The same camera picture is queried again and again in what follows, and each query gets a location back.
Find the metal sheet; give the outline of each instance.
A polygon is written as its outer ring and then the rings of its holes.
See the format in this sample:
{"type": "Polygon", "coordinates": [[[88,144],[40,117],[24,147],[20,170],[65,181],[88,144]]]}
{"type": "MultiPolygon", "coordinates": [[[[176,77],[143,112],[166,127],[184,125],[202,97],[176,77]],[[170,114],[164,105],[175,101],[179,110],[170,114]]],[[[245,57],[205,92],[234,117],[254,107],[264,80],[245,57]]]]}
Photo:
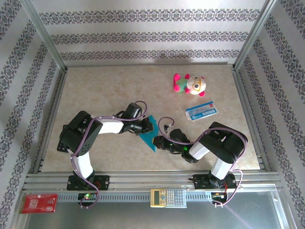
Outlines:
{"type": "Polygon", "coordinates": [[[149,203],[98,203],[81,210],[58,203],[56,212],[30,215],[28,229],[277,229],[281,228],[270,192],[238,193],[224,208],[188,202],[187,208],[151,208],[149,203]]]}

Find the wall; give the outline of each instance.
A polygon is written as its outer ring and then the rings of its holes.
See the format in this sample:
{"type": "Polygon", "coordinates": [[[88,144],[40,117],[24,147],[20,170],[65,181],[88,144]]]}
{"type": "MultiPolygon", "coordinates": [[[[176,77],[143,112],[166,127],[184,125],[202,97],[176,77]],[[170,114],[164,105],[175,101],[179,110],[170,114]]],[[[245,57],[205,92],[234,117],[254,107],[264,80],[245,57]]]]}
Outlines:
{"type": "Polygon", "coordinates": [[[280,0],[240,69],[269,164],[305,228],[305,1],[280,0]]]}
{"type": "Polygon", "coordinates": [[[34,0],[67,66],[233,63],[264,0],[34,0]]]}
{"type": "Polygon", "coordinates": [[[0,229],[45,134],[58,68],[18,0],[0,0],[0,229]]]}

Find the blue paper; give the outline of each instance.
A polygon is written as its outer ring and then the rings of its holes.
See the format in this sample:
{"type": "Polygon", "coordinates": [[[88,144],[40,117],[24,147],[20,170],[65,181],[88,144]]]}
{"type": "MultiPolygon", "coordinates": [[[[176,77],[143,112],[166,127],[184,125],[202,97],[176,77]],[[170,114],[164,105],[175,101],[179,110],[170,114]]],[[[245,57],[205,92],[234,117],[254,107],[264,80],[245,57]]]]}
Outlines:
{"type": "Polygon", "coordinates": [[[159,129],[157,122],[152,115],[148,117],[148,120],[152,123],[153,130],[145,134],[140,134],[139,136],[154,152],[156,152],[157,147],[153,144],[153,138],[158,135],[159,129]]]}

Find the red box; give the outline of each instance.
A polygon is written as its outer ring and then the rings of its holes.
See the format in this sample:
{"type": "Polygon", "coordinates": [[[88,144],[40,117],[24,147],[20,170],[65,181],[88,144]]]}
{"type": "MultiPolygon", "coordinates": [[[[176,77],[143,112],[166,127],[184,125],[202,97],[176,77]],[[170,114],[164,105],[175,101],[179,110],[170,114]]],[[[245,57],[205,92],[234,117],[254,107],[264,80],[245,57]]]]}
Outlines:
{"type": "Polygon", "coordinates": [[[22,199],[19,213],[55,212],[57,194],[26,195],[22,199]]]}

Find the stuffed toy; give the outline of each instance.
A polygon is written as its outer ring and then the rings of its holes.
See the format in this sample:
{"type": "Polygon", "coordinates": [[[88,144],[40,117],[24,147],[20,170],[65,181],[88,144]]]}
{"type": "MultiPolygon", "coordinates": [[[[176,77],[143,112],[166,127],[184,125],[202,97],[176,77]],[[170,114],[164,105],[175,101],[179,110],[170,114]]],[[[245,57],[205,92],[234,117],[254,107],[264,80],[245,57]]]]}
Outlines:
{"type": "Polygon", "coordinates": [[[186,74],[184,79],[181,79],[178,73],[173,76],[173,90],[175,92],[184,91],[185,93],[204,96],[205,88],[206,83],[202,76],[190,76],[189,74],[186,74]]]}

